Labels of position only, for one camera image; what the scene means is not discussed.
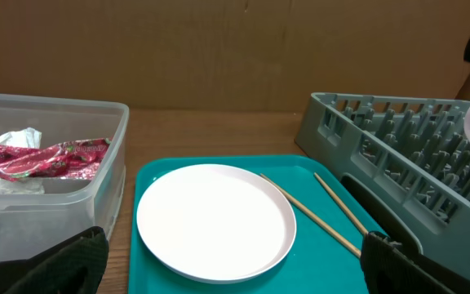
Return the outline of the white napkin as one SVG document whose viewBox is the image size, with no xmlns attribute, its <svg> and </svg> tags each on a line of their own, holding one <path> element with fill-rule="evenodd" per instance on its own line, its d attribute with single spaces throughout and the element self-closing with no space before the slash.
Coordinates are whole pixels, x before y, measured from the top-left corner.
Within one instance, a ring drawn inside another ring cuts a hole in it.
<svg viewBox="0 0 470 294">
<path fill-rule="evenodd" d="M 0 135 L 0 145 L 38 149 L 42 133 L 31 127 L 21 131 L 9 131 Z M 25 179 L 11 182 L 0 178 L 0 194 L 43 194 L 41 179 Z"/>
</svg>

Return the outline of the grey dishwasher rack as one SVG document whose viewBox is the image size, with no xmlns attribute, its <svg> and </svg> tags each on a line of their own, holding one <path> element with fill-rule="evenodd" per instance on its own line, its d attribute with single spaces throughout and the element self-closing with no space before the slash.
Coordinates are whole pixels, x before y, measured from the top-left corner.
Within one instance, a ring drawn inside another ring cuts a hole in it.
<svg viewBox="0 0 470 294">
<path fill-rule="evenodd" d="M 470 280 L 464 100 L 312 94 L 297 145 L 386 206 L 429 259 Z"/>
</svg>

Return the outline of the large white plate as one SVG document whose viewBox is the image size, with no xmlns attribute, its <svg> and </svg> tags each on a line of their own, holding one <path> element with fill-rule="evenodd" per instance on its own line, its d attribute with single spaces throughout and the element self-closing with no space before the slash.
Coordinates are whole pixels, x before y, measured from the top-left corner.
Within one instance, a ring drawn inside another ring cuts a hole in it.
<svg viewBox="0 0 470 294">
<path fill-rule="evenodd" d="M 177 168 L 142 194 L 135 223 L 144 245 L 170 270 L 202 283 L 253 279 L 295 242 L 292 206 L 251 171 L 222 164 Z"/>
</svg>

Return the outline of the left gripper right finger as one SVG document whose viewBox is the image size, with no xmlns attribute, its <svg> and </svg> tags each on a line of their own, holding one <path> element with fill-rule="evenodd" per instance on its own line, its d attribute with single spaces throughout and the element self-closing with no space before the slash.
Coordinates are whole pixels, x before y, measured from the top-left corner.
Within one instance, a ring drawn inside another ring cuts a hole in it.
<svg viewBox="0 0 470 294">
<path fill-rule="evenodd" d="M 360 265 L 370 294 L 470 294 L 470 280 L 378 231 L 363 238 Z"/>
</svg>

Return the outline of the red snack wrapper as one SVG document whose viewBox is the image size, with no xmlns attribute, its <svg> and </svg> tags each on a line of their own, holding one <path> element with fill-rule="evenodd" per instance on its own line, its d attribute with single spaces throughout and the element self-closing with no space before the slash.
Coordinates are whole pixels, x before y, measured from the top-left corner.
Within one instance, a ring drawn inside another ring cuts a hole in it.
<svg viewBox="0 0 470 294">
<path fill-rule="evenodd" d="M 18 181 L 25 178 L 94 178 L 112 141 L 109 138 L 75 140 L 45 149 L 0 145 L 0 177 Z"/>
</svg>

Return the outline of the teal serving tray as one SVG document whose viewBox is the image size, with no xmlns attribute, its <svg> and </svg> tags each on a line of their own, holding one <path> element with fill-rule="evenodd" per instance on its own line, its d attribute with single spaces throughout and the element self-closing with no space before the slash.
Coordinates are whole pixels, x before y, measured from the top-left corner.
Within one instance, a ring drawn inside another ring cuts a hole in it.
<svg viewBox="0 0 470 294">
<path fill-rule="evenodd" d="M 369 230 L 380 227 L 339 180 L 320 163 L 300 155 L 162 158 L 139 169 L 135 200 L 160 176 L 177 168 L 218 163 L 265 174 L 307 206 L 356 247 L 362 236 L 321 187 L 325 181 Z M 143 244 L 136 226 L 131 228 L 128 291 L 130 293 L 365 293 L 359 260 L 302 212 L 295 213 L 297 235 L 288 256 L 270 271 L 249 281 L 208 284 L 185 278 L 165 267 Z"/>
</svg>

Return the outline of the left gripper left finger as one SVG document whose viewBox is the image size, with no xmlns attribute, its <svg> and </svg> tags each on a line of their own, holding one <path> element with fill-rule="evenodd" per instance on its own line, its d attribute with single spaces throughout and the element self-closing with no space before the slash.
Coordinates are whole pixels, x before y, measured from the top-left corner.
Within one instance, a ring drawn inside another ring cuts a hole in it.
<svg viewBox="0 0 470 294">
<path fill-rule="evenodd" d="M 0 261 L 0 293 L 95 294 L 109 241 L 93 226 L 29 259 Z"/>
</svg>

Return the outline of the wooden chopstick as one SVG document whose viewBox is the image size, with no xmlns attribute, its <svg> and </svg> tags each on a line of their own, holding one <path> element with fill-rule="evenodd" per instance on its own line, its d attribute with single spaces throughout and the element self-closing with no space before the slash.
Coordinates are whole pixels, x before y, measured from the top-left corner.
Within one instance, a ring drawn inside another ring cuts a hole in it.
<svg viewBox="0 0 470 294">
<path fill-rule="evenodd" d="M 319 216 L 309 210 L 306 206 L 304 206 L 300 201 L 294 198 L 291 194 L 289 194 L 286 190 L 284 190 L 281 186 L 273 182 L 269 179 L 266 175 L 261 174 L 261 176 L 275 186 L 279 191 L 281 191 L 284 196 L 287 198 L 289 202 L 291 202 L 295 207 L 297 207 L 304 215 L 306 215 L 309 219 L 311 219 L 314 223 L 320 226 L 323 230 L 325 230 L 333 239 L 335 239 L 338 243 L 340 243 L 343 247 L 345 247 L 348 251 L 350 251 L 356 258 L 361 257 L 361 251 L 355 247 L 352 243 L 350 243 L 345 237 L 339 234 L 335 229 L 329 226 L 325 221 L 323 221 Z"/>
<path fill-rule="evenodd" d="M 329 194 L 333 199 L 336 205 L 340 210 L 346 215 L 346 217 L 354 224 L 358 231 L 362 235 L 367 235 L 367 228 L 358 220 L 358 218 L 352 213 L 352 211 L 345 205 L 345 203 L 340 199 L 340 197 L 333 191 L 333 189 L 316 173 L 313 173 L 314 177 L 317 179 L 319 184 L 324 188 L 324 190 Z"/>
</svg>

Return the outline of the clear plastic bin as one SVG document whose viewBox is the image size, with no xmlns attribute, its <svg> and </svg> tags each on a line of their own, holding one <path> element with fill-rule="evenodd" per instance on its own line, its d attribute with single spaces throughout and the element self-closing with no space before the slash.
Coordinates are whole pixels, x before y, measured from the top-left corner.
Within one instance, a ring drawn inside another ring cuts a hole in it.
<svg viewBox="0 0 470 294">
<path fill-rule="evenodd" d="M 126 105 L 95 100 L 0 94 L 0 135 L 26 127 L 43 148 L 109 138 L 93 180 L 46 178 L 44 194 L 0 195 L 0 261 L 28 259 L 97 225 L 113 231 L 126 177 Z"/>
</svg>

